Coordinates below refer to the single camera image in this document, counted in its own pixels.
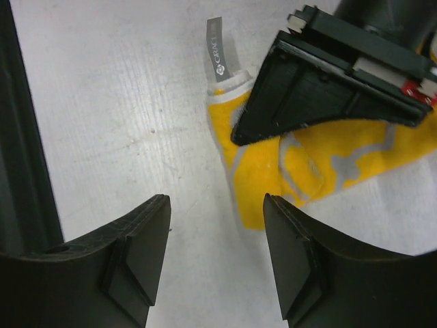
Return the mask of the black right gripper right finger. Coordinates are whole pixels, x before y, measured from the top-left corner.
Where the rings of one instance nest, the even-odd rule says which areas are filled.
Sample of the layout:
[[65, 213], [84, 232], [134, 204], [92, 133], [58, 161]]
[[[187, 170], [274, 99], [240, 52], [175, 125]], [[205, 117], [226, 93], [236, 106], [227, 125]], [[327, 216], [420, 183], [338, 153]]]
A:
[[264, 198], [281, 315], [290, 327], [435, 327], [436, 252], [375, 247]]

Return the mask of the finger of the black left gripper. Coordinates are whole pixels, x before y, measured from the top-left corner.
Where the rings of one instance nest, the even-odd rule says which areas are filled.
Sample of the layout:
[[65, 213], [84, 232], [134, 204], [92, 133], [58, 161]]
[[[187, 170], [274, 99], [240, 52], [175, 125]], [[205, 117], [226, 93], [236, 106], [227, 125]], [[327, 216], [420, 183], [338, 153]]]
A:
[[432, 98], [403, 90], [369, 68], [348, 62], [280, 31], [233, 127], [238, 146], [339, 120], [379, 120], [416, 127], [432, 112]]

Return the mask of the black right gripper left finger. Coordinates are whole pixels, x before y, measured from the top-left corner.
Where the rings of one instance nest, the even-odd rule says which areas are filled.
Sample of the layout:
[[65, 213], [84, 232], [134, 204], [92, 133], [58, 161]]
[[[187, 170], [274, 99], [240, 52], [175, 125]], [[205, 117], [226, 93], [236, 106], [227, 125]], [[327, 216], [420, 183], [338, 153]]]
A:
[[169, 235], [168, 195], [43, 254], [1, 255], [2, 327], [144, 327]]

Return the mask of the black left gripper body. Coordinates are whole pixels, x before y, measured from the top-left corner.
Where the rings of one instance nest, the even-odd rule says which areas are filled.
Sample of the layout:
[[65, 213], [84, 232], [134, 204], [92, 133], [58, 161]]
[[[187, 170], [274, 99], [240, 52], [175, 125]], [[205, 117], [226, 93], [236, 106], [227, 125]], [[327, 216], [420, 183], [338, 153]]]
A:
[[413, 96], [436, 98], [435, 1], [341, 1], [334, 14], [305, 6], [287, 21], [293, 32], [318, 33], [385, 65], [404, 79], [403, 89]]

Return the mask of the grey yellow towel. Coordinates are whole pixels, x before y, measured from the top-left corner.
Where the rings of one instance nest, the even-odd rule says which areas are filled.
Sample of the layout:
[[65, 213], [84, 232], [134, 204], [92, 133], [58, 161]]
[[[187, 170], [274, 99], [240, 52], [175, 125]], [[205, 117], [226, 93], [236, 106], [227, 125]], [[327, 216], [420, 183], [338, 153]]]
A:
[[[289, 28], [285, 32], [299, 35], [301, 40], [348, 62], [352, 68], [369, 68], [390, 83], [401, 79], [385, 65], [359, 57], [348, 46], [318, 33], [296, 33]], [[304, 206], [436, 149], [436, 98], [432, 112], [416, 127], [379, 120], [339, 120], [238, 146], [231, 140], [231, 132], [257, 77], [245, 70], [229, 69], [221, 18], [207, 21], [206, 42], [215, 77], [208, 87], [209, 119], [245, 228], [264, 228], [262, 208], [267, 193], [288, 197], [295, 205]]]

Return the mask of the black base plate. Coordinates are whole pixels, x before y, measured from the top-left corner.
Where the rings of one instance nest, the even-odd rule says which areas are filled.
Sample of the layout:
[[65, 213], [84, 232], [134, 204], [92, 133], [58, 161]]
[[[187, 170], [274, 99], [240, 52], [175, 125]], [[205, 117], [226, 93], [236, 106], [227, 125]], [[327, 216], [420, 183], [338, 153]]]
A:
[[64, 241], [9, 1], [1, 2], [1, 251]]

